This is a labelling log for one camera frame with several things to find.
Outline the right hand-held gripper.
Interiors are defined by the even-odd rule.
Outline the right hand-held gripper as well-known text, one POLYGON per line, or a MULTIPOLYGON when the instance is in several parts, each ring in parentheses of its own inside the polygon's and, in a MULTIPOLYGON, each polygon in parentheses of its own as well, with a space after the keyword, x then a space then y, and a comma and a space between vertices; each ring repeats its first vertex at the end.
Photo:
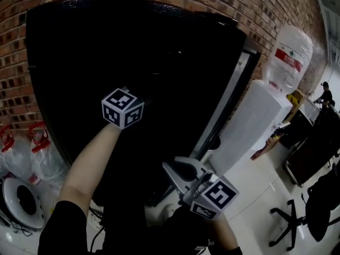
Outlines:
POLYGON ((224 177, 207 171, 196 159, 175 157, 163 162, 163 169, 190 211, 215 220, 238 196, 238 190, 224 177), (190 188, 191 180, 197 180, 190 188))

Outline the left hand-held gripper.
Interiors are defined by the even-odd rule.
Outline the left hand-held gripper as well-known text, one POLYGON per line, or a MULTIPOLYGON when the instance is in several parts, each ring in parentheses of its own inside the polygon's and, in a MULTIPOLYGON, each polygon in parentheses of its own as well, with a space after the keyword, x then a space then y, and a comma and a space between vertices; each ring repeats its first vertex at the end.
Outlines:
POLYGON ((126 88, 117 88, 101 100, 103 118, 121 130, 142 119, 145 102, 126 88))

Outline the black refrigerator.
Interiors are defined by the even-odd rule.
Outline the black refrigerator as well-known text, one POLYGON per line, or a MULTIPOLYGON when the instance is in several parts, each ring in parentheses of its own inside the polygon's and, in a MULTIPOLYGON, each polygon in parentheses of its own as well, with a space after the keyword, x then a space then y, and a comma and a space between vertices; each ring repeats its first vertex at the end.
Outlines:
POLYGON ((72 163, 106 124, 101 100, 116 88, 144 101, 122 132, 94 200, 106 203, 114 166, 141 179, 148 206, 170 190, 162 162, 190 156, 246 42, 222 15, 147 0, 63 0, 28 10, 28 69, 43 120, 72 163))

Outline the person's right forearm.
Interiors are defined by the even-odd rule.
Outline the person's right forearm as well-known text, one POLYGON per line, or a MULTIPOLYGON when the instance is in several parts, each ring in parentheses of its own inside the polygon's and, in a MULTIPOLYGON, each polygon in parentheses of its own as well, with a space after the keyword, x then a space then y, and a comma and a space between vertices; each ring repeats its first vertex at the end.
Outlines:
POLYGON ((220 214, 210 225, 218 245, 223 250, 231 251, 239 247, 237 239, 224 214, 220 214))

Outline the person's left forearm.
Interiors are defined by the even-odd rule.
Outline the person's left forearm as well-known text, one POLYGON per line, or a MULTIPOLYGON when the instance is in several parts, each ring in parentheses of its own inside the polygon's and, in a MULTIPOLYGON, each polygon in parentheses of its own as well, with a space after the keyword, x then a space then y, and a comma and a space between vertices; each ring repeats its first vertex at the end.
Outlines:
POLYGON ((107 124, 81 151, 73 162, 59 194, 60 201, 77 205, 88 215, 90 202, 104 174, 121 134, 114 124, 107 124))

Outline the person's white shoe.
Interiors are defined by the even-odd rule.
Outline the person's white shoe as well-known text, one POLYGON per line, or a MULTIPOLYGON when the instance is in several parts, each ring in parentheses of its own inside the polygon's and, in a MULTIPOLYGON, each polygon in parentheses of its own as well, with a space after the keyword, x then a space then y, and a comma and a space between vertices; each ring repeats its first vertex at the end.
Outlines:
POLYGON ((161 221, 164 224, 169 218, 171 218, 176 210, 180 207, 178 204, 167 204, 161 211, 161 221))

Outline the white water dispenser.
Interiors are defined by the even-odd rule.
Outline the white water dispenser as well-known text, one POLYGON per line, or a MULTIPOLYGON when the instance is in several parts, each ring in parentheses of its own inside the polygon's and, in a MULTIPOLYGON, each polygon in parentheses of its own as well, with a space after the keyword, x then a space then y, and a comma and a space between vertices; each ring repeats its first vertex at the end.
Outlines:
POLYGON ((266 145, 292 108, 286 95, 261 80, 252 81, 238 109, 221 133, 219 148, 209 157, 218 176, 250 159, 266 145))

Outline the reddish brown box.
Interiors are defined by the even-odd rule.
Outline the reddish brown box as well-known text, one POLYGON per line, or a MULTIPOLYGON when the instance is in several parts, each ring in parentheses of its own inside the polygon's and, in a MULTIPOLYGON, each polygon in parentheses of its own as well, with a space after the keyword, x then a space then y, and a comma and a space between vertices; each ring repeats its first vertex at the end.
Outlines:
POLYGON ((256 160, 257 158, 259 158, 260 156, 262 156, 263 154, 267 153, 268 151, 270 151, 271 149, 273 149, 273 147, 279 142, 280 138, 282 136, 281 135, 277 135, 277 136, 274 136, 274 137, 270 137, 267 141, 266 141, 266 144, 265 146, 258 150, 257 152, 255 152, 251 159, 252 160, 256 160))

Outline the black office chair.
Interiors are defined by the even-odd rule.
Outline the black office chair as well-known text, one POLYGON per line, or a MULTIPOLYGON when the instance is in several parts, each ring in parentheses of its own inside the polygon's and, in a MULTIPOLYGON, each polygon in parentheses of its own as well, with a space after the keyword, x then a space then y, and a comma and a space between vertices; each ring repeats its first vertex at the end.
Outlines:
POLYGON ((285 221, 287 228, 274 241, 269 242, 270 247, 276 246, 288 233, 291 233, 291 245, 287 251, 295 247, 297 229, 300 226, 307 225, 311 236, 320 242, 329 226, 340 222, 340 216, 330 220, 330 214, 340 206, 340 161, 333 164, 331 171, 321 176, 318 181, 307 190, 308 200, 305 201, 305 215, 297 217, 295 202, 289 200, 287 204, 291 206, 291 214, 288 215, 279 208, 272 208, 271 214, 277 213, 285 221))

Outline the black metal cart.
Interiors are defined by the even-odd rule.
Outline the black metal cart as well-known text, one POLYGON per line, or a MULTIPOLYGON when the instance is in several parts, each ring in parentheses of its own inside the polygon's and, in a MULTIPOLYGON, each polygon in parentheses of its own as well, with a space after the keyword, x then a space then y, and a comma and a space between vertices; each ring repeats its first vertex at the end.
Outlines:
POLYGON ((329 106, 307 138, 289 155, 285 167, 292 182, 302 187, 340 150, 340 113, 329 106))

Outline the yellow cardboard box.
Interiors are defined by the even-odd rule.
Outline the yellow cardboard box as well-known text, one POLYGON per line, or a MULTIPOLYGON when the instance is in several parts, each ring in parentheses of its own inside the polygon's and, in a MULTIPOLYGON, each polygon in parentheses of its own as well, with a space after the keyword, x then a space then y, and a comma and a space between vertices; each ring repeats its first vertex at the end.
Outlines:
POLYGON ((302 102, 305 99, 305 94, 302 93, 300 90, 295 90, 293 93, 287 95, 287 99, 293 105, 288 115, 284 118, 282 123, 288 123, 294 117, 298 109, 300 108, 302 102))

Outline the person's black clothing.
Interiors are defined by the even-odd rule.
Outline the person's black clothing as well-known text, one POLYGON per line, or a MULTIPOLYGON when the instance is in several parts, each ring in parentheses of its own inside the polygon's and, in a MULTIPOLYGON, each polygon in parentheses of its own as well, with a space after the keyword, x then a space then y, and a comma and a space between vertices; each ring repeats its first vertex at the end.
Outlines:
POLYGON ((197 255, 196 245, 208 240, 215 243, 209 249, 211 255, 242 255, 238 246, 224 249, 209 223, 186 206, 162 226, 147 226, 140 202, 122 212, 106 207, 104 216, 103 247, 89 252, 84 212, 69 201, 58 202, 40 235, 38 255, 197 255))

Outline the white round device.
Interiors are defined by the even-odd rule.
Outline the white round device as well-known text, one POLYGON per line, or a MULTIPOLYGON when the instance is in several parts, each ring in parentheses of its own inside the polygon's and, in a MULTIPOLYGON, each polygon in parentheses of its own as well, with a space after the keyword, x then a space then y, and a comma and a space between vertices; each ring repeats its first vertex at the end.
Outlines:
POLYGON ((0 184, 0 210, 12 222, 38 231, 45 226, 39 195, 17 178, 6 178, 0 184))

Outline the inverted dispenser water bottle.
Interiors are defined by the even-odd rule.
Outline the inverted dispenser water bottle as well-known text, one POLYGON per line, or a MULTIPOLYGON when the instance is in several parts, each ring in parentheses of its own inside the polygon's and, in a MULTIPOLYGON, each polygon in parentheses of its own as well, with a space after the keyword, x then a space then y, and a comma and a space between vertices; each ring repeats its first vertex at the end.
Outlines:
POLYGON ((262 67, 262 80, 282 95, 298 88, 313 54, 310 37, 293 25, 279 31, 276 42, 262 67))

